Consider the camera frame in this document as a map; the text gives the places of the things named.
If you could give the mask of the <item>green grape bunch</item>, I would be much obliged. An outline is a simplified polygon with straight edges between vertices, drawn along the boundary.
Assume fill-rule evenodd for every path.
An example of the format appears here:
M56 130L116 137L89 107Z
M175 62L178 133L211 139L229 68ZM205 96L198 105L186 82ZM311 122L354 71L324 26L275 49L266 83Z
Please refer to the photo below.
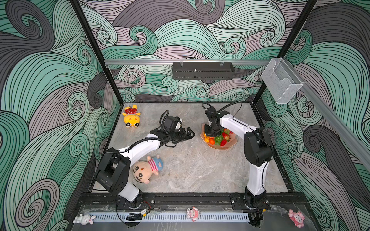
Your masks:
M222 135L219 135L217 137L214 138L214 141L215 141L215 145L221 145L222 141L224 140L223 136Z

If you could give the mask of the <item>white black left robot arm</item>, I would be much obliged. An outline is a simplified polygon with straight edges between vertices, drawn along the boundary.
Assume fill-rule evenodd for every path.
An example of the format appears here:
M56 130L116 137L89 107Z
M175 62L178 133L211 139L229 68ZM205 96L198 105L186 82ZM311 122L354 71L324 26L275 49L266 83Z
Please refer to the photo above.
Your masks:
M94 174L94 180L112 196L120 196L132 208L140 206L142 191L129 182L132 175L137 182L148 184L150 176L158 174L163 168L159 157L149 157L149 153L163 146L175 147L178 143L192 139L195 133L184 128L179 117L165 111L160 117L160 126L128 147L109 149L103 154Z

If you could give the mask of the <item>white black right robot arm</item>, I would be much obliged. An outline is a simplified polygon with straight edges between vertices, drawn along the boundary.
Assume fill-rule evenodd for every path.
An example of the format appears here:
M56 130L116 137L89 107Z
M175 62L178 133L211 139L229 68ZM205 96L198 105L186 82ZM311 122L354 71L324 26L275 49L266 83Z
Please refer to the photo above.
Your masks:
M254 127L230 114L225 109L232 104L216 110L209 103L202 108L209 120L204 132L209 137L220 135L224 129L230 130L244 141L244 155L249 162L249 180L245 190L245 203L254 211L270 209L267 202L265 180L267 168L273 156L270 134L264 127Z

